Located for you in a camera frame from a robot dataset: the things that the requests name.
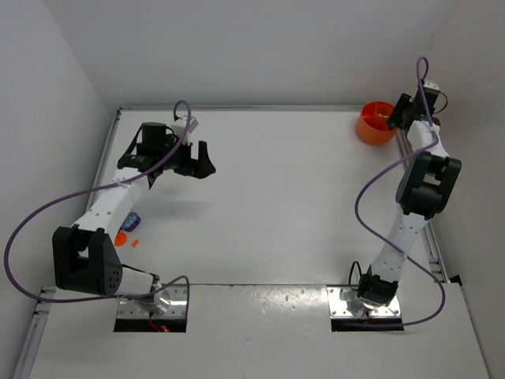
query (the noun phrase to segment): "white tabletop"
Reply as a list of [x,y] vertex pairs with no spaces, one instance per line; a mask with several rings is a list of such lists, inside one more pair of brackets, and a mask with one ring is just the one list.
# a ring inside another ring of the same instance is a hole
[[[345,283],[381,243],[354,219],[359,189],[398,158],[394,142],[362,144],[355,112],[196,111],[194,140],[208,142],[217,173],[202,181],[165,173],[134,208],[141,225],[118,248],[122,263],[186,274],[187,333],[112,332],[118,301],[53,305],[31,379],[485,378],[457,284],[433,321],[405,332],[331,332],[324,284]],[[170,112],[124,111],[103,182],[142,122]],[[363,217],[387,233],[402,169],[370,190]],[[428,266],[422,238],[413,249]],[[74,293],[58,291],[57,297]],[[404,321],[428,316],[440,290],[406,265]]]
[[[208,142],[216,174],[170,171],[135,205],[142,223],[117,248],[122,263],[193,283],[345,283],[352,261],[363,268],[382,242],[354,217],[361,187],[398,159],[394,141],[360,142],[357,112],[195,111],[194,142]],[[102,184],[142,122],[170,124],[169,111],[123,111]],[[370,225],[387,234],[395,218],[398,167],[362,201]],[[140,241],[136,248],[131,246]],[[422,238],[412,256],[428,266]],[[407,265],[402,280],[426,280]]]

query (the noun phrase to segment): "wall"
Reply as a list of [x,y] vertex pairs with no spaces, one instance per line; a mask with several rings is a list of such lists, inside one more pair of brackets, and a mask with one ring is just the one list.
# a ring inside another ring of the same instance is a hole
[[[34,208],[89,187],[112,114],[88,81],[42,0],[0,2],[0,245]],[[51,235],[85,198],[31,222],[15,242],[14,274],[31,291],[53,284]],[[11,377],[35,302],[0,274],[0,378]]]
[[429,48],[429,77],[449,97],[442,138],[463,162],[436,223],[450,274],[460,274],[484,358],[505,377],[505,3],[454,1]]
[[449,0],[45,0],[114,107],[395,102]]

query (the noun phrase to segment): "orange cup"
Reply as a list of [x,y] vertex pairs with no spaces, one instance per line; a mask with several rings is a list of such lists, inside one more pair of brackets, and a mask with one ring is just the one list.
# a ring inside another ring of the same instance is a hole
[[384,101],[374,101],[363,107],[356,125],[356,133],[362,141],[374,145],[385,144],[396,134],[397,128],[389,130],[386,125],[393,108]]

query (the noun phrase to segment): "orange object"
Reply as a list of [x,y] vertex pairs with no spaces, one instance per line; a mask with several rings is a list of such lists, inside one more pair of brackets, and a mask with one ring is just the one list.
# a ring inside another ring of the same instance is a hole
[[126,244],[126,241],[128,241],[128,237],[126,237],[126,234],[119,232],[118,235],[116,235],[116,239],[114,240],[114,245],[123,246],[124,244]]
[[385,144],[395,134],[398,128],[389,130],[386,122],[394,107],[384,101],[374,101],[366,104],[357,120],[356,133],[367,144]]

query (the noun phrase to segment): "orange container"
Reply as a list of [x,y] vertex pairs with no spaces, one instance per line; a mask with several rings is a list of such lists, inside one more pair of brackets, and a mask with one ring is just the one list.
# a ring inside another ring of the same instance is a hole
[[389,130],[386,122],[393,111],[393,106],[384,101],[366,104],[357,120],[356,133],[367,144],[385,144],[397,131]]

